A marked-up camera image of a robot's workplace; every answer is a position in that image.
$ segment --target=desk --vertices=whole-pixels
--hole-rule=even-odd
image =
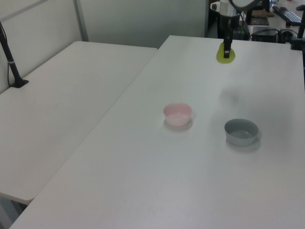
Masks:
[[[299,5],[305,5],[305,0],[293,0],[293,1],[287,1],[287,0],[281,0],[276,5],[286,7],[289,11],[295,13],[299,18],[302,18],[303,11],[298,11],[295,8]],[[268,17],[269,21],[269,27],[274,27],[278,30],[285,28],[286,21],[282,19],[280,16],[278,16],[276,13],[274,14],[274,17]],[[252,34],[252,30],[254,26],[265,26],[265,25],[249,25],[249,31],[250,34]],[[299,26],[293,26],[293,30],[298,33],[299,32]]]
[[[170,36],[11,229],[304,229],[302,53],[233,41],[219,64],[221,41]],[[164,123],[171,102],[189,125]],[[233,118],[261,140],[227,143]]]
[[[156,49],[75,42],[0,95],[0,196],[29,204]]]

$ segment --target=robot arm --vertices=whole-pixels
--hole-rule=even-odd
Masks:
[[[220,13],[220,27],[225,31],[224,58],[230,57],[233,29],[239,26],[238,14],[256,6],[262,0],[220,0],[211,4],[211,9]]]

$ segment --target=gray bowl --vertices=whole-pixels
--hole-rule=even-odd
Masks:
[[[236,118],[224,125],[227,141],[236,146],[249,146],[257,137],[258,128],[253,122]]]

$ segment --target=black box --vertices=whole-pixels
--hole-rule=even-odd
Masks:
[[[277,31],[273,27],[253,27],[252,40],[254,42],[276,43]]]

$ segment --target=bowl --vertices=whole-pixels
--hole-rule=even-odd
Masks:
[[[163,113],[168,124],[181,126],[190,121],[192,108],[188,104],[173,103],[166,105],[163,109]]]
[[[232,119],[224,125],[228,142],[236,146],[251,145],[258,135],[258,127],[246,119]]]

